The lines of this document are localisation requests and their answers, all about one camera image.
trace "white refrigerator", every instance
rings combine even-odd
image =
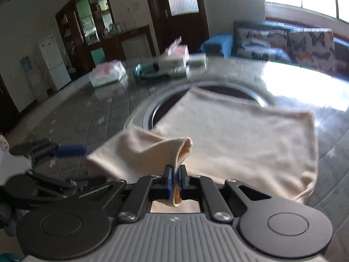
[[[39,43],[42,59],[41,63],[46,64],[45,74],[53,91],[59,91],[66,84],[71,82],[71,78],[64,65],[61,53],[58,49],[54,35],[49,36]]]

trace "butterfly pattern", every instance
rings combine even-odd
[[[318,53],[318,52],[313,52],[313,56],[322,59],[322,60],[329,60],[329,58],[332,56],[331,53],[325,52],[325,53]]]
[[[294,51],[306,51],[306,37],[303,37],[300,42],[291,39],[292,50]]]
[[[325,72],[336,71],[333,32],[323,29],[298,29],[289,33],[297,63]]]
[[[272,50],[279,49],[286,55],[288,50],[292,50],[294,62],[301,66],[325,72],[336,71],[333,31],[330,29],[295,29],[286,32],[278,29],[239,28],[237,40],[240,44],[238,56],[241,57],[278,60],[279,55],[271,53]],[[264,50],[259,49],[254,52],[246,47],[262,47]]]
[[[322,47],[325,47],[325,33],[322,32],[318,36],[316,34],[313,34],[312,32],[309,32],[309,35],[311,37],[311,43],[313,46],[316,46],[318,43],[322,45]]]

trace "cloth towel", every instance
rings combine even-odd
[[[163,174],[166,164],[177,168],[190,153],[192,141],[188,137],[165,139],[151,132],[130,125],[110,138],[87,156],[88,172],[107,174],[111,179],[125,179],[136,183],[151,174]],[[173,187],[171,206],[180,203],[179,190]]]
[[[208,176],[219,184],[235,178],[305,203],[317,178],[316,143],[311,112],[261,107],[192,88],[151,132],[130,126],[88,159],[114,178],[130,182],[184,161],[189,175]],[[156,204],[152,211],[191,212],[198,207],[189,201],[170,209]]]

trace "blue cushion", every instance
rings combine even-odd
[[[201,46],[199,51],[205,52],[208,56],[231,57],[233,48],[233,34],[219,33],[210,39],[207,39]]]

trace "wooden door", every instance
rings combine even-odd
[[[148,0],[160,53],[176,38],[196,53],[209,38],[204,0]]]
[[[20,114],[0,76],[0,133],[6,135],[19,122]]]

